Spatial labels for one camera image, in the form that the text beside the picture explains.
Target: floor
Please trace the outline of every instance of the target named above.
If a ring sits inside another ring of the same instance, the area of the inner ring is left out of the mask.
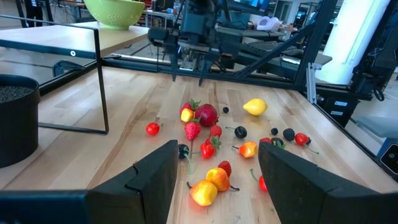
[[[52,6],[52,12],[56,22],[70,22],[73,20],[68,9],[64,10]],[[12,0],[0,0],[0,14],[17,16],[18,13],[15,2]],[[19,21],[0,18],[0,29],[16,29],[20,27],[21,24]],[[129,48],[118,51],[117,53],[131,55],[137,49],[147,45],[148,43],[148,40],[142,40]],[[149,45],[135,54],[135,56],[156,58],[157,49]],[[91,60],[83,58],[39,54],[25,50],[5,49],[0,47],[0,73],[25,75],[36,79],[39,83],[45,83],[53,78],[52,66],[59,60],[68,60],[80,65],[91,62]],[[398,82],[395,81],[395,76],[396,74],[391,78],[391,81],[386,88],[386,100],[379,102],[374,98],[372,101],[362,101],[354,112],[354,119],[360,116],[397,117],[398,111],[396,110],[396,105],[398,103]],[[359,128],[352,122],[347,124],[346,129],[374,153],[377,153],[383,142],[382,138],[378,138],[366,130]]]
[[[398,190],[395,183],[336,126],[312,106],[300,93],[254,85],[146,73],[104,67],[110,132],[107,136],[54,129],[39,129],[39,148],[27,159],[0,169],[0,189],[85,189],[108,180],[171,139],[189,146],[192,152],[209,135],[202,128],[189,141],[180,121],[179,108],[188,99],[212,104],[222,127],[221,149],[216,156],[203,159],[191,155],[178,162],[177,183],[167,223],[269,223],[280,220],[267,192],[259,189],[250,175],[260,176],[259,161],[245,159],[231,146],[270,137],[271,127],[293,128],[307,133],[313,141],[309,148],[287,142],[285,150],[320,167],[379,192]],[[251,98],[266,99],[269,108],[260,116],[251,116],[242,105]],[[42,97],[39,120],[86,128],[102,129],[103,117],[95,71],[80,77]],[[222,113],[228,106],[229,113]],[[145,126],[162,124],[160,133],[148,136]],[[238,139],[225,127],[244,126],[248,135]],[[230,182],[239,192],[219,192],[213,205],[199,207],[190,197],[186,182],[195,184],[221,161],[231,163]]]

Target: gravel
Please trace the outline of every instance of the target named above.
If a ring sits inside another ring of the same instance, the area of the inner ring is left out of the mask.
[[[16,100],[32,92],[32,89],[26,87],[0,86],[0,103]]]

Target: white cylinder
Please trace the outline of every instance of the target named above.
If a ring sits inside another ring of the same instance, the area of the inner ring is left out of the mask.
[[[368,47],[389,1],[344,1],[323,51],[333,60],[316,71],[317,79],[338,85],[349,84],[353,69]]]

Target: green stem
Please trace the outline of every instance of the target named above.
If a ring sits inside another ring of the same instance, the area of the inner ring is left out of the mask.
[[[254,176],[253,168],[250,169],[250,173],[251,173],[251,176],[253,177],[253,179],[256,180],[256,182],[258,183],[258,182],[259,182],[259,179],[257,179],[257,178]]]
[[[318,155],[319,155],[319,152],[315,152],[314,150],[312,150],[312,149],[310,149],[310,148],[308,148],[308,150],[310,150],[311,152],[313,152],[313,153],[315,153],[315,154],[318,154]]]
[[[234,187],[234,186],[232,186],[232,185],[230,185],[229,187],[231,187],[232,189],[237,190],[237,191],[240,191],[240,190],[241,190],[241,189],[239,189],[239,187]]]
[[[189,156],[185,155],[184,156],[188,159],[188,163],[189,163],[189,171],[188,174],[192,174],[192,167],[191,167],[191,160],[189,159]]]

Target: person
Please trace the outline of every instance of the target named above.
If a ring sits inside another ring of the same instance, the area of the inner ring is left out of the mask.
[[[40,5],[38,5],[36,0],[26,0],[25,7],[26,7],[26,18],[43,20],[42,8]],[[27,21],[27,25],[28,27],[34,27],[35,22]],[[43,23],[36,22],[36,26],[37,27],[43,26]]]

